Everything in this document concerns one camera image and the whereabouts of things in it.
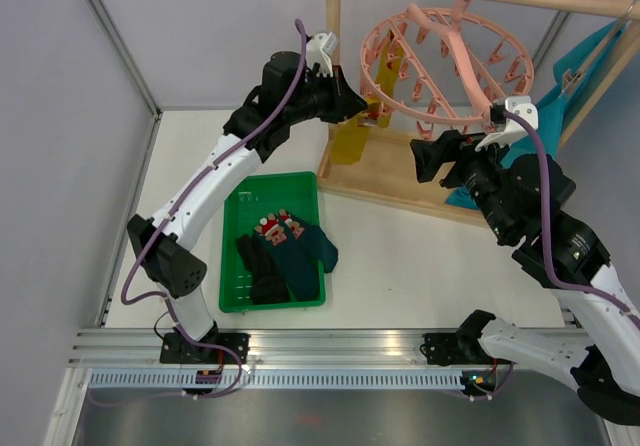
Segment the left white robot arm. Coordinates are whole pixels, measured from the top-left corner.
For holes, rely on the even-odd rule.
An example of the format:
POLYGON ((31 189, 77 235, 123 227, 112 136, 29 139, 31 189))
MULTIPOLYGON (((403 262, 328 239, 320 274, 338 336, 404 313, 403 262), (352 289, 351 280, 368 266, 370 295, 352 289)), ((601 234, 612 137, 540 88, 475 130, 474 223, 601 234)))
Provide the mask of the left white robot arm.
POLYGON ((190 180, 150 217, 136 214, 129 220, 135 262, 128 275, 142 269, 157 284, 154 293, 166 304, 193 361, 208 362, 218 349, 217 325, 201 290, 207 266, 192 252, 210 219, 289 139, 292 126, 311 119, 338 123, 365 108, 331 54, 277 52, 190 180))

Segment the yellow sock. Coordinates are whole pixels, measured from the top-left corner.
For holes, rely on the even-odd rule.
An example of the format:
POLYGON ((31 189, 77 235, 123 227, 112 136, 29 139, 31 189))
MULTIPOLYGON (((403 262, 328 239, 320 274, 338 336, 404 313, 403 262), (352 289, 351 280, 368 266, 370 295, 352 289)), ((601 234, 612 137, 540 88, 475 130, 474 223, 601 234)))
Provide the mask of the yellow sock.
POLYGON ((338 126, 330 149, 333 163, 351 165, 361 160, 371 130, 367 121, 372 104, 373 101, 368 99, 364 112, 358 113, 338 126))
MULTIPOLYGON (((387 38, 382 42, 380 55, 378 57, 378 69, 376 84, 380 91, 393 98, 395 86, 399 80, 400 69, 404 60, 404 51, 394 40, 394 36, 389 31, 387 38)), ((379 98, 370 98, 370 119, 381 129, 386 129, 390 125, 393 110, 382 102, 379 98)))

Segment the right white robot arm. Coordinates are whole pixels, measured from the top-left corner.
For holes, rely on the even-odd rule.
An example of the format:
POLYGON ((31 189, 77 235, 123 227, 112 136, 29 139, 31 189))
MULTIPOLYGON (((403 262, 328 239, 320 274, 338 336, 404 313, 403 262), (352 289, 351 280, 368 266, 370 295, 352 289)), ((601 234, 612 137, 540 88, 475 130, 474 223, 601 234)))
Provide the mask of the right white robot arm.
POLYGON ((451 164, 440 186, 468 189, 498 245, 512 248, 522 271, 571 311, 591 342, 573 346, 476 310, 455 333, 458 353, 471 364, 520 364, 567 386, 600 417, 636 426, 639 315, 596 233, 562 209, 575 183, 537 135, 529 139, 532 152, 509 166, 502 163, 506 147, 483 147, 481 135, 456 130, 435 141, 414 139, 410 149, 421 183, 451 164))

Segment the christmas pattern sock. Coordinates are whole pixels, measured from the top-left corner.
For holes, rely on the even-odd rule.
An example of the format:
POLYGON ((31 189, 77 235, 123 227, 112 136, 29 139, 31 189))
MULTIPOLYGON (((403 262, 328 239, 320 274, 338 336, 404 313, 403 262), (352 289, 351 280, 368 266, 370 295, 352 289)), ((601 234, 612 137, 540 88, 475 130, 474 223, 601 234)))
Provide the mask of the christmas pattern sock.
POLYGON ((259 220, 254 231, 295 299, 314 300, 319 291, 317 267, 303 252, 291 229, 279 216, 269 213, 259 220))

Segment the pink round clip hanger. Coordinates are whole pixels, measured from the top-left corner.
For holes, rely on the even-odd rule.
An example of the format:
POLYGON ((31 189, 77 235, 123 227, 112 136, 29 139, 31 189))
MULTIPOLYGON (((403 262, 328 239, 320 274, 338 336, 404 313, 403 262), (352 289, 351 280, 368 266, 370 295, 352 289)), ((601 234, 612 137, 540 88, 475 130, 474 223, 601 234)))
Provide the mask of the pink round clip hanger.
POLYGON ((522 43, 508 30, 469 10, 471 0, 449 8, 410 4, 382 20, 366 36, 360 52, 360 92, 412 118, 421 138, 442 130, 490 133, 492 104, 527 95, 534 66, 522 43), (389 31, 404 51, 390 98, 376 84, 382 42, 389 31))

